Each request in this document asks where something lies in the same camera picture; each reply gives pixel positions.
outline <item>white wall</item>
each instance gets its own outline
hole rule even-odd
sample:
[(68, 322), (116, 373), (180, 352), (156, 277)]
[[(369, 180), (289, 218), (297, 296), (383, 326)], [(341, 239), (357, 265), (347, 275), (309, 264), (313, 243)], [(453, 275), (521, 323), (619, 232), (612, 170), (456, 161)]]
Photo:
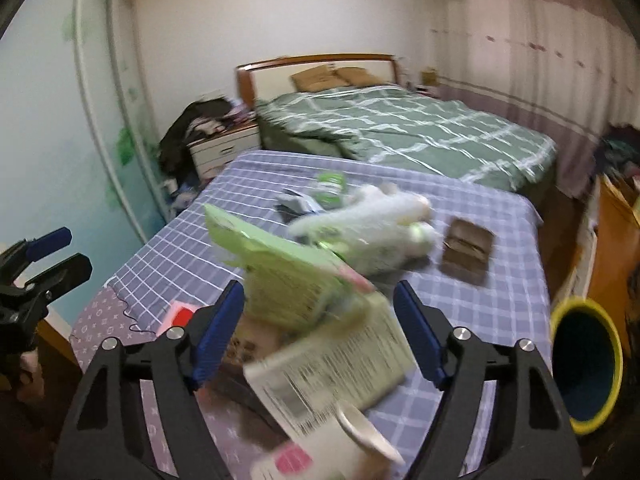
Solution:
[(143, 69), (160, 134), (201, 94), (236, 94), (239, 64), (375, 52), (420, 69), (422, 0), (136, 0)]

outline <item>bed frame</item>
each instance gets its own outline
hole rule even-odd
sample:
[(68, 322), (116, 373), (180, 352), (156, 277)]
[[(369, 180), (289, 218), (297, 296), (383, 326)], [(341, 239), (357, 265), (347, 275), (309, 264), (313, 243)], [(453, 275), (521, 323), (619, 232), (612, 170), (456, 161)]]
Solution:
[(295, 92), (290, 77), (308, 68), (328, 64), (332, 67), (359, 66), (390, 83), (400, 83), (398, 63), (389, 54), (316, 54), (314, 56), (278, 57), (236, 68), (238, 93), (254, 108), (255, 100), (273, 99)]

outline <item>bed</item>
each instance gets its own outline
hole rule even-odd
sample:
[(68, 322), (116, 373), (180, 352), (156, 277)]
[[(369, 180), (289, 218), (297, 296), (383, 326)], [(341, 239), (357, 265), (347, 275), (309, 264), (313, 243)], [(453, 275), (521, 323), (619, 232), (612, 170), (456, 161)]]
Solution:
[[(296, 92), (290, 76), (328, 64), (365, 68), (386, 84)], [(284, 57), (239, 66), (239, 93), (268, 150), (335, 156), (519, 192), (540, 204), (554, 180), (547, 136), (460, 101), (409, 92), (384, 54)]]
[[(213, 180), (200, 197), (145, 244), (108, 281), (81, 313), (70, 338), (85, 369), (100, 342), (117, 336), (124, 344), (154, 337), (162, 313), (171, 300), (213, 304), (240, 269), (227, 264), (210, 245), (203, 204), (210, 203), (268, 232), (285, 235), (286, 227), (274, 208), (284, 187), (305, 190), (319, 171), (341, 171), (352, 186), (393, 182), (401, 189), (427, 196), (434, 208), (433, 225), (439, 235), (453, 216), (490, 229), (495, 249), (484, 286), (472, 286), (443, 274), (442, 248), (429, 261), (376, 281), (390, 293), (407, 279), (421, 301), (437, 307), (454, 326), (469, 327), (481, 338), (512, 345), (523, 337), (533, 340), (549, 362), (548, 295), (536, 246), (538, 215), (523, 197), (438, 175), (419, 173), (353, 160), (258, 150), (238, 156)], [(145, 383), (143, 405), (148, 434), (158, 467), (174, 474), (171, 455), (152, 387)], [(478, 465), (488, 430), (493, 387), (487, 384), (474, 439), (467, 456), (469, 469)], [(232, 400), (203, 388), (198, 401), (218, 448), (238, 480), (247, 480), (251, 464), (282, 438)], [(418, 372), (412, 372), (367, 415), (401, 451), (411, 465), (435, 414), (440, 393)]]

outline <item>pink label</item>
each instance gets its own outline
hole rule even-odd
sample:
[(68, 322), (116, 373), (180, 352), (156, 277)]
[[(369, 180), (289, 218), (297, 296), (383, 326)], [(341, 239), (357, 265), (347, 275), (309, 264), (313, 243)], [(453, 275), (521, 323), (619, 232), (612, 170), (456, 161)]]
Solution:
[(284, 447), (275, 458), (275, 465), (283, 475), (297, 475), (311, 466), (313, 460), (298, 444)]

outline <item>yellow bucket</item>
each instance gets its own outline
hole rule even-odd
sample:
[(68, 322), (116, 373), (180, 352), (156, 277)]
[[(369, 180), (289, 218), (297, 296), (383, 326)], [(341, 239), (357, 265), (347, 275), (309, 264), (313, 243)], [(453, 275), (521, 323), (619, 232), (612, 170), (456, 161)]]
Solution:
[(568, 298), (551, 315), (553, 375), (577, 435), (593, 433), (611, 414), (622, 385), (622, 345), (595, 301)]

